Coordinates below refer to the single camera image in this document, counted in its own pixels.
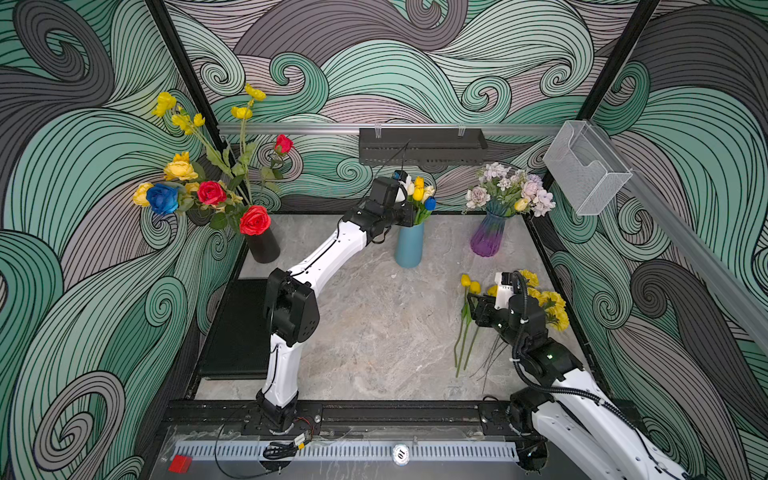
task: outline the blue tulip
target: blue tulip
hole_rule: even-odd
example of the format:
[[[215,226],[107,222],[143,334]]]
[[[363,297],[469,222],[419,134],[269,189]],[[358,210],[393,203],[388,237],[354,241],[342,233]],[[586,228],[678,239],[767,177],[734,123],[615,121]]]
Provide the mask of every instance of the blue tulip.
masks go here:
[[[178,189],[177,187],[157,184],[147,190],[147,201],[156,214],[172,214],[179,207]]]

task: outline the gray marble surface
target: gray marble surface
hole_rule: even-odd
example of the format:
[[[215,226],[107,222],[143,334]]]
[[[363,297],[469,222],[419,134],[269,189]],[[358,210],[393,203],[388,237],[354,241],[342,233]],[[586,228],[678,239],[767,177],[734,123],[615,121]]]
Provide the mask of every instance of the gray marble surface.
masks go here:
[[[248,256],[240,278],[264,278],[276,266],[290,268],[336,229],[338,216],[275,215],[273,229],[283,252],[271,264]],[[507,221],[501,250],[475,255],[469,238],[482,221],[476,215],[434,215],[425,226],[422,262],[403,269],[394,259],[397,227],[382,245],[368,245],[328,282],[319,299],[320,324],[303,350],[299,395],[318,400],[503,399],[522,389],[506,347],[488,371],[496,333],[480,329],[466,370],[458,378],[453,345],[459,333],[462,273],[487,289],[495,272],[528,269],[540,288],[551,290],[544,265],[523,219]],[[472,325],[467,346],[475,331]],[[571,329],[551,330],[586,365]],[[252,399],[263,380],[202,380],[197,399]]]

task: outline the red block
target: red block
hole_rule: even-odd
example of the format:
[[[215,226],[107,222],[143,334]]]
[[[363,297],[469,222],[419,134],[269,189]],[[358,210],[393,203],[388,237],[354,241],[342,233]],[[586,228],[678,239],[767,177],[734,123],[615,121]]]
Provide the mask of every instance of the red block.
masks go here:
[[[192,457],[176,455],[174,460],[170,463],[168,471],[173,473],[187,473],[187,470],[190,469],[190,463],[192,463]]]

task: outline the bouquet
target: bouquet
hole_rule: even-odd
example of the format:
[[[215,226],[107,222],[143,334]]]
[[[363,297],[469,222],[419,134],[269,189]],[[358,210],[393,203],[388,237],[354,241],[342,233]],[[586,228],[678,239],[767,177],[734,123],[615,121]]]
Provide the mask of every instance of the bouquet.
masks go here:
[[[408,193],[407,201],[416,205],[416,217],[413,224],[419,225],[428,219],[434,209],[437,208],[435,187],[432,185],[425,186],[424,179],[416,177],[415,181],[409,181],[406,184],[406,192]]]
[[[510,171],[511,167],[499,162],[478,170],[480,184],[467,190],[465,211],[484,207],[500,217],[530,212],[535,217],[541,217],[554,208],[552,194],[542,187],[538,175],[525,170],[517,170],[510,175]]]
[[[182,152],[176,154],[163,169],[164,181],[157,184],[144,182],[138,186],[133,196],[134,204],[140,207],[151,207],[152,211],[158,215],[180,214],[189,210],[197,210],[201,215],[213,213],[210,217],[212,229],[222,230],[230,226],[236,230],[239,227],[241,232],[252,234],[249,233],[253,231],[252,226],[243,225],[243,219],[249,220],[252,215],[247,213],[254,212],[255,207],[250,199],[248,164],[257,146],[254,142],[250,144],[245,142],[245,122],[253,116],[250,110],[253,103],[262,101],[266,95],[249,84],[246,84],[245,91],[251,96],[247,106],[232,107],[231,111],[235,118],[240,119],[240,156],[234,161],[233,166],[230,165],[231,146],[219,152],[200,132],[200,128],[205,125],[202,114],[195,114],[191,118],[173,95],[162,92],[157,96],[157,107],[152,113],[162,118],[170,112],[171,123],[177,125],[185,135],[194,135],[203,144],[209,162],[231,180],[229,182],[208,180],[202,166],[190,161],[189,152]],[[292,146],[293,142],[285,135],[277,137],[271,165],[261,171],[262,188],[266,185],[270,189],[276,189],[276,186],[268,180],[282,178],[277,169],[283,164],[283,158]],[[243,182],[246,183],[247,198],[237,194],[237,188]]]

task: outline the red rose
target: red rose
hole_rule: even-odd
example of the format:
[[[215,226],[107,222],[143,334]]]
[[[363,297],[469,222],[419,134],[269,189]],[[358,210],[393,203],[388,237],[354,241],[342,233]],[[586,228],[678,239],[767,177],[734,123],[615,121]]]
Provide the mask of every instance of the red rose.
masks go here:
[[[261,235],[272,224],[272,219],[261,205],[252,205],[240,219],[240,232],[246,235]]]
[[[290,152],[290,148],[293,146],[293,142],[285,135],[277,135],[277,142],[275,143],[275,151],[278,154],[287,154]]]
[[[200,184],[200,188],[197,189],[197,198],[206,205],[216,205],[227,199],[227,192],[219,182],[208,181]]]

